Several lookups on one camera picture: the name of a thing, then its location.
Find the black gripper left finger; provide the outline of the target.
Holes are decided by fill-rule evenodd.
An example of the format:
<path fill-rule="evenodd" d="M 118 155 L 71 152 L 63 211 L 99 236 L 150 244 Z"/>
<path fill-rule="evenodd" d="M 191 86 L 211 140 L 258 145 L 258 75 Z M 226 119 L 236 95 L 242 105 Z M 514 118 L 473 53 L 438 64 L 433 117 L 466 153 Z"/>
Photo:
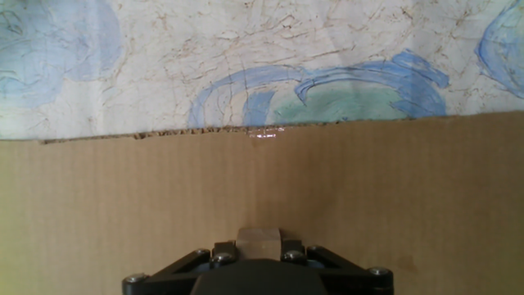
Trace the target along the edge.
<path fill-rule="evenodd" d="M 122 280 L 123 295 L 189 295 L 203 274 L 237 261 L 235 241 L 198 248 L 153 275 L 138 273 Z"/>

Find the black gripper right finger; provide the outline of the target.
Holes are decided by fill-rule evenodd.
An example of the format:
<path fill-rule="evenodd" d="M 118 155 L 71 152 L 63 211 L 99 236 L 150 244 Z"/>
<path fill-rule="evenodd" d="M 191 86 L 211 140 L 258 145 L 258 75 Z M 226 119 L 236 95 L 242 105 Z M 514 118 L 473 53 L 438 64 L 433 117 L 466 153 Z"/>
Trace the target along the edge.
<path fill-rule="evenodd" d="M 305 247 L 299 239 L 282 240 L 280 260 L 312 270 L 328 294 L 394 294 L 391 270 L 382 266 L 364 269 L 325 247 Z"/>

